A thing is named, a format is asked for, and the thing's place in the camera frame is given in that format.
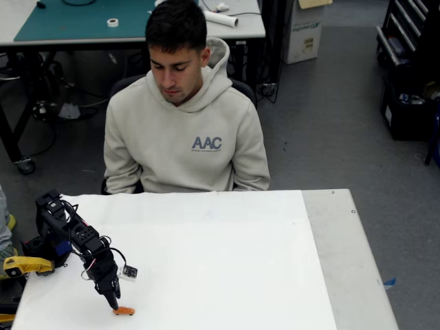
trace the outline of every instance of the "aac logo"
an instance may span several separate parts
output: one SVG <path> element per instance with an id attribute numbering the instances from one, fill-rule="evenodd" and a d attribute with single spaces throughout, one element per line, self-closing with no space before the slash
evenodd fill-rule
<path id="1" fill-rule="evenodd" d="M 199 136 L 197 136 L 195 138 L 194 144 L 192 145 L 192 149 L 197 149 L 197 147 L 199 149 L 206 149 L 207 147 L 209 147 L 209 149 L 215 149 L 215 150 L 219 150 L 221 147 L 221 138 L 220 137 L 214 137 L 212 140 L 210 137 L 207 137 L 205 139 L 204 143 L 201 143 L 201 139 Z"/>

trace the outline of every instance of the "hoodie hood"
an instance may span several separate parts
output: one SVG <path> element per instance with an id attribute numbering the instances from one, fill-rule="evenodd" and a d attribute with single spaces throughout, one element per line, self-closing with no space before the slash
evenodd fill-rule
<path id="1" fill-rule="evenodd" d="M 180 107 L 164 99 L 156 85 L 153 72 L 150 70 L 146 74 L 148 89 L 153 94 L 160 105 L 169 109 L 178 109 L 184 112 L 197 112 L 209 105 L 218 98 L 223 92 L 232 86 L 232 81 L 228 78 L 226 67 L 229 59 L 229 46 L 219 38 L 207 38 L 206 45 L 211 51 L 209 63 L 201 69 L 203 85 L 201 89 L 187 102 Z"/>

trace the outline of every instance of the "cardboard box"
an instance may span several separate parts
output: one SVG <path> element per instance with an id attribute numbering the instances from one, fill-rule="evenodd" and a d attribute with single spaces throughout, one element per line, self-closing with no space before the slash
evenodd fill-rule
<path id="1" fill-rule="evenodd" d="M 284 38 L 284 61 L 292 64 L 318 57 L 324 6 L 333 0 L 294 0 Z"/>

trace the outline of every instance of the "concrete floor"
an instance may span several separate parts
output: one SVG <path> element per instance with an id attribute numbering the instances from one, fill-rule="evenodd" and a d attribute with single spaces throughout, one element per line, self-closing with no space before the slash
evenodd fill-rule
<path id="1" fill-rule="evenodd" d="M 271 189 L 349 188 L 383 280 L 397 278 L 387 292 L 400 329 L 437 329 L 440 170 L 424 166 L 425 142 L 394 141 L 379 113 L 382 73 L 373 26 L 382 22 L 386 5 L 336 1 L 339 10 L 327 11 L 319 58 L 284 66 L 276 104 L 261 101 L 258 112 Z M 113 54 L 123 59 L 122 52 Z M 123 71 L 106 52 L 58 59 L 69 63 L 71 81 L 96 93 L 107 93 Z M 89 77 L 90 69 L 98 78 Z M 137 72 L 130 68 L 129 76 Z M 67 97 L 80 104 L 96 100 L 72 92 Z M 11 122 L 17 120 L 25 102 L 20 83 L 3 86 L 0 99 Z M 26 177 L 0 146 L 0 182 L 19 220 L 15 243 L 35 236 L 34 199 L 41 193 L 51 188 L 68 195 L 100 192 L 104 124 L 101 107 L 90 120 L 57 126 L 54 147 L 35 157 L 37 171 Z M 33 153 L 51 138 L 47 124 L 30 120 L 20 145 Z M 8 296 L 4 283 L 0 290 Z"/>

